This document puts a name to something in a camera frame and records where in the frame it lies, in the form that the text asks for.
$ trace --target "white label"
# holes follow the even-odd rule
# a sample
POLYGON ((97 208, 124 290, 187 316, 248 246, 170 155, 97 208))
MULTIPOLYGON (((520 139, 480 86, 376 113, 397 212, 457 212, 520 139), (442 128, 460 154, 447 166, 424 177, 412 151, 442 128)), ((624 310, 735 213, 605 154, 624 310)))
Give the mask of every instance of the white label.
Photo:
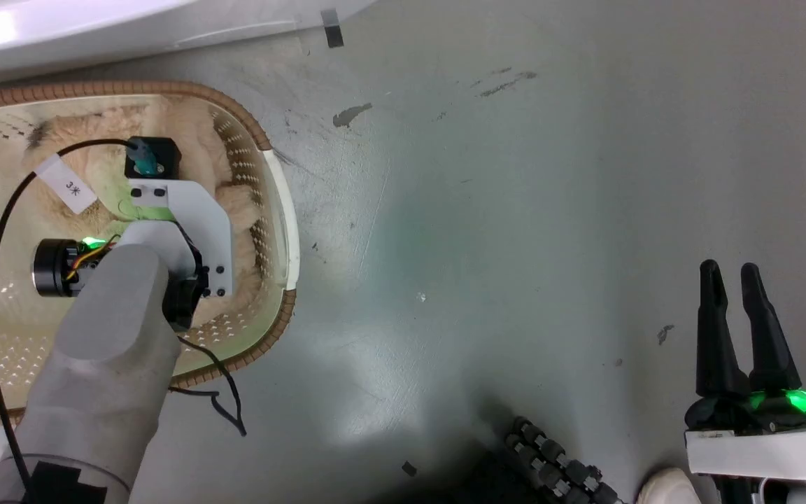
POLYGON ((64 201, 74 214, 80 214, 95 203, 95 192, 81 181, 80 176, 67 166, 61 156, 52 154, 47 160, 35 169, 36 175, 42 182, 64 201))

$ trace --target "black string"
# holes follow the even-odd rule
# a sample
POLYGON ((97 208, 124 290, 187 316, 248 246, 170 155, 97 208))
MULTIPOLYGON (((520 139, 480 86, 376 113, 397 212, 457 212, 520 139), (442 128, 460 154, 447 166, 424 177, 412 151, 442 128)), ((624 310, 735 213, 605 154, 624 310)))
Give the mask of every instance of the black string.
MULTIPOLYGON (((105 139, 98 139, 98 140, 87 140, 87 141, 80 141, 80 143, 75 143, 72 146, 64 147, 58 151, 58 156, 65 156, 66 154, 72 153, 77 149, 81 149, 83 147, 89 146, 103 146, 104 144, 116 144, 116 146, 125 146, 130 149, 135 149, 136 146, 134 144, 129 143, 125 140, 117 140, 111 138, 105 139)), ((6 232, 6 226, 8 224, 8 218, 12 214, 14 210, 14 205, 17 204, 17 200, 23 191, 29 186, 29 183, 36 178, 36 172, 32 171, 27 174, 27 176, 20 182, 16 189, 14 189, 13 194, 8 199, 8 203, 6 203, 6 208, 2 211, 2 216, 0 217, 0 248, 2 248, 2 238, 4 233, 6 232)), ((20 453, 20 446, 17 444, 17 437, 14 435, 14 428, 12 424, 10 424, 10 418, 8 415, 8 407, 6 405, 6 399, 4 398, 4 394, 2 393, 2 384, 0 383, 0 421, 2 421, 2 430, 6 432, 6 439, 8 440, 8 448, 12 453, 12 459, 14 460, 14 465, 17 466, 17 472, 20 475, 20 482, 23 483, 23 489, 26 492, 23 500, 28 504, 32 504, 35 501, 34 493, 31 487, 31 480, 29 479, 29 471, 27 470, 27 463, 23 459, 23 454, 20 453)))
POLYGON ((226 377, 226 381, 229 383, 229 388, 232 390, 232 398, 236 402, 236 416, 233 417, 231 414, 229 414, 228 411, 226 411, 226 408, 224 408, 219 402, 217 402, 217 398, 218 396, 220 396, 220 393, 215 390, 212 391, 188 390, 185 388, 170 386, 169 391, 184 393, 187 396, 204 396, 205 398, 210 398, 211 404, 213 405, 213 408, 217 410, 217 413, 220 414, 221 417, 228 420, 230 424, 234 425, 234 427, 237 428, 238 433, 241 434, 242 437, 247 436, 247 430, 246 428, 244 428, 244 422, 241 419, 241 399, 238 396, 238 388, 236 387, 236 385, 234 385, 234 379, 232 375, 230 375, 229 371, 226 369, 226 366, 223 366, 223 363, 220 362, 220 359, 217 358, 217 356, 215 356, 212 351, 202 346, 193 344, 193 342, 186 340, 180 335, 176 335, 176 337, 179 338, 179 342, 181 342, 181 344, 184 344, 187 347, 192 347, 193 349, 198 350, 203 354, 206 354, 208 357, 210 357, 211 361, 213 361, 214 366, 216 366, 217 370, 220 371, 220 374, 226 377))

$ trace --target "plush toy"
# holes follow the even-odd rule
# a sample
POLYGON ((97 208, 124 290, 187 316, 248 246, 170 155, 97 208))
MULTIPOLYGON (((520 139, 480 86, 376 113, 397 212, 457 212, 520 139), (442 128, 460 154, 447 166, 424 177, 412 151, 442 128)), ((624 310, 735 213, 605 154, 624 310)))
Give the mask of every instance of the plush toy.
MULTIPOLYGON (((39 125, 29 138, 23 168, 30 172, 48 156, 77 141, 134 135, 172 138, 182 153, 179 178, 201 184, 226 210, 232 223, 235 292, 232 296, 201 299, 192 325, 200 326, 221 313, 245 309, 255 300, 262 281, 250 233, 260 219, 260 208, 249 185, 232 185, 226 148, 213 128, 205 102, 157 98, 144 106, 118 106, 101 114, 51 119, 39 125)), ((68 154, 64 162, 99 201, 77 215, 47 185, 29 185, 27 197, 53 236, 108 239, 121 233, 130 221, 166 218, 162 209, 132 204, 129 182, 124 176, 124 147, 87 147, 68 154)))

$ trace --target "laundry basket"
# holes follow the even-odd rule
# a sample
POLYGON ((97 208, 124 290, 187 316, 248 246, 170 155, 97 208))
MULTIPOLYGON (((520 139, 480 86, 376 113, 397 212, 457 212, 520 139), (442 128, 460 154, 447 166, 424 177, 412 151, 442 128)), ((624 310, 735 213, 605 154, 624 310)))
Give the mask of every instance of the laundry basket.
MULTIPOLYGON (((194 83, 91 82, 0 90, 0 215, 20 181, 11 175, 19 174, 19 170, 3 168, 20 163, 37 125, 58 116, 85 116, 114 106, 144 105, 161 96, 207 102, 214 129, 226 146, 233 183, 252 186, 256 203, 262 207, 263 218, 250 229, 263 278, 260 293, 241 313, 219 316, 183 335, 212 350, 228 370, 237 370, 262 356, 285 331, 297 296, 300 245, 281 163, 260 125, 233 99, 194 83)), ((57 237, 34 235, 32 212, 22 211, 26 203, 19 202, 14 213, 19 220, 9 223, 3 240, 3 254, 10 260, 0 258, 0 380, 14 421, 22 415, 29 387, 71 303, 68 299, 39 297, 32 287, 29 265, 34 247, 42 238, 57 237)), ((189 387, 218 376, 207 356, 185 349, 177 361, 172 385, 189 387)))

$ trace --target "white strip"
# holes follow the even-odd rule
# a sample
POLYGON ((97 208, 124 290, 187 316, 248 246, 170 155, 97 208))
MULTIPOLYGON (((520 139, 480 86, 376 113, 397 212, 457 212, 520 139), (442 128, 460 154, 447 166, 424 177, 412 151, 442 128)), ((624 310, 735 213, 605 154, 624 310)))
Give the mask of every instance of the white strip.
POLYGON ((34 171, 74 214, 82 213, 98 199, 95 192, 57 154, 52 154, 34 171))
POLYGON ((288 188, 288 181, 285 180, 285 172, 282 171, 282 163, 271 150, 264 150, 263 157, 266 160, 272 179, 276 183, 278 200, 282 204, 282 217, 285 217, 285 241, 288 243, 288 283, 285 289, 293 291, 297 289, 297 278, 300 277, 300 236, 297 235, 297 214, 294 211, 294 200, 291 199, 291 189, 288 188))

